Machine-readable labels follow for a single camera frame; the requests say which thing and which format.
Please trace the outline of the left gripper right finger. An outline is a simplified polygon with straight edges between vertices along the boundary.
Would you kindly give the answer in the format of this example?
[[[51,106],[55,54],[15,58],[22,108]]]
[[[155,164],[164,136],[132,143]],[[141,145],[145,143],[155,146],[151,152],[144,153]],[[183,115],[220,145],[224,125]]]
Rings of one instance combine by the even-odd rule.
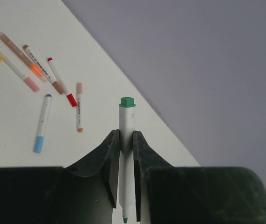
[[[176,205],[170,199],[168,175],[174,167],[152,149],[141,131],[133,133],[136,220],[141,224],[172,224]]]

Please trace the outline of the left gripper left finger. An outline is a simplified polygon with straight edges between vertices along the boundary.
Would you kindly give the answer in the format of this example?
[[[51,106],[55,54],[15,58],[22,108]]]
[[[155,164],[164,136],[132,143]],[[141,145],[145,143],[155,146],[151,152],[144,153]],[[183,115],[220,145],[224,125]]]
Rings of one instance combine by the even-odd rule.
[[[112,222],[117,199],[119,154],[119,131],[112,130],[98,147],[65,169],[64,224]]]

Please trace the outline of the green marker pen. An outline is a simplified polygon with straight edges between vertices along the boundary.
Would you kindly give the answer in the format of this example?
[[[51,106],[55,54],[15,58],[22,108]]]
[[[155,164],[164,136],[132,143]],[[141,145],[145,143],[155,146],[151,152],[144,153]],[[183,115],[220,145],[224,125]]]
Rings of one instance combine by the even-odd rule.
[[[134,203],[133,132],[135,131],[136,104],[134,98],[123,97],[119,104],[119,204],[123,222],[129,219],[129,208]]]

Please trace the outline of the blue marker pen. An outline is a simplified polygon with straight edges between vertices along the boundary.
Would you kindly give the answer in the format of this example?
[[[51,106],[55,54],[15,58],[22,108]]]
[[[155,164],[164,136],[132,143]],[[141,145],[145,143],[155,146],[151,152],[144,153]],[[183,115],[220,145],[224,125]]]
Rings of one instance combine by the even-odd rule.
[[[51,101],[52,101],[52,95],[47,94],[43,100],[41,108],[41,114],[38,122],[38,128],[33,149],[34,153],[40,153],[42,150]]]

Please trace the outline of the peach orange marker pen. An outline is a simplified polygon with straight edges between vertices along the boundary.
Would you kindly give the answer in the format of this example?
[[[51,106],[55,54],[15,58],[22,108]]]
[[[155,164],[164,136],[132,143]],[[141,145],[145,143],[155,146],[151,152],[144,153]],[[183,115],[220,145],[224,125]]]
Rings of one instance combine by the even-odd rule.
[[[79,133],[83,132],[82,123],[82,83],[76,84],[76,99],[77,99],[77,115],[76,115],[76,128]]]

